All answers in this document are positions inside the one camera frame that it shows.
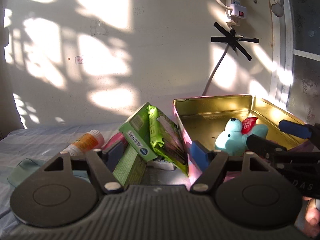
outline teal cloth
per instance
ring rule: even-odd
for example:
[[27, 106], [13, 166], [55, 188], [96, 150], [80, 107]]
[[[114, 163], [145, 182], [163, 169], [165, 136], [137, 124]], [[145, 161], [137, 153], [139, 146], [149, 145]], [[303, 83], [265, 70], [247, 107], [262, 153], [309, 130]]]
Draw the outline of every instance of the teal cloth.
[[[39, 169], [45, 161], [34, 160], [34, 159], [24, 159], [20, 162], [8, 176], [8, 182], [14, 186], [19, 186], [26, 178], [33, 174], [37, 169]], [[72, 171], [73, 175], [90, 182], [88, 174], [86, 171]]]

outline blue gripper pad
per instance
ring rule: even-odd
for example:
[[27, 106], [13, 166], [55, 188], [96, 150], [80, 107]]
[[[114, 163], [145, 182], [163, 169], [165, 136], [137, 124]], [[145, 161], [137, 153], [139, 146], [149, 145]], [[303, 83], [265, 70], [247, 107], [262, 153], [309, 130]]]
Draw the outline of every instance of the blue gripper pad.
[[196, 162], [202, 172], [204, 172], [210, 164], [210, 160], [208, 158], [209, 152], [210, 151], [205, 148], [200, 142], [192, 142], [190, 153], [193, 160]]
[[279, 129], [281, 132], [285, 132], [302, 139], [308, 139], [312, 135], [312, 132], [308, 127], [287, 120], [282, 120], [279, 122]]

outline orange label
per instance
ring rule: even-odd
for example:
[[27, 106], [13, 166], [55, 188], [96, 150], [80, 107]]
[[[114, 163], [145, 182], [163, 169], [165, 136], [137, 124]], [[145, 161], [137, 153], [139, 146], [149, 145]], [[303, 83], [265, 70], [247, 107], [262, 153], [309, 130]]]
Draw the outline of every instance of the orange label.
[[94, 149], [94, 147], [98, 145], [98, 141], [94, 136], [86, 133], [72, 144], [78, 147], [82, 152], [87, 152]]

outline green package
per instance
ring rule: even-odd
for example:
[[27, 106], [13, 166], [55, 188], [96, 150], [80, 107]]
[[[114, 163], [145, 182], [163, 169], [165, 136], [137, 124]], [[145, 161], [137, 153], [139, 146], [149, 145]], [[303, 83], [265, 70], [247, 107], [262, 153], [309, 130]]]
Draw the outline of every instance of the green package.
[[128, 143], [139, 153], [145, 162], [158, 157], [150, 145], [149, 114], [146, 102], [119, 128]]
[[131, 145], [128, 145], [113, 175], [123, 187], [127, 187], [130, 184], [140, 184], [145, 169], [145, 161]]
[[188, 157], [183, 150], [177, 125], [155, 106], [148, 106], [150, 144], [155, 153], [188, 175]]

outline open tin box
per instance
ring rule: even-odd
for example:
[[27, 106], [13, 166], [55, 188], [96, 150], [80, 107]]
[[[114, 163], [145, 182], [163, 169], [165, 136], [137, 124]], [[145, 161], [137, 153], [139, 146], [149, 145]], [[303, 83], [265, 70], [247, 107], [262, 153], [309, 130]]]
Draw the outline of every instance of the open tin box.
[[288, 150], [305, 141], [283, 133], [278, 128], [281, 120], [305, 124], [302, 120], [253, 95], [176, 99], [173, 101], [173, 111], [188, 153], [188, 174], [191, 184], [201, 175], [200, 169], [190, 155], [192, 141], [199, 141], [208, 150], [214, 150], [215, 139], [224, 131], [226, 123], [232, 117], [241, 121], [249, 116], [258, 117], [257, 124], [262, 123], [269, 128], [266, 139], [275, 141]]

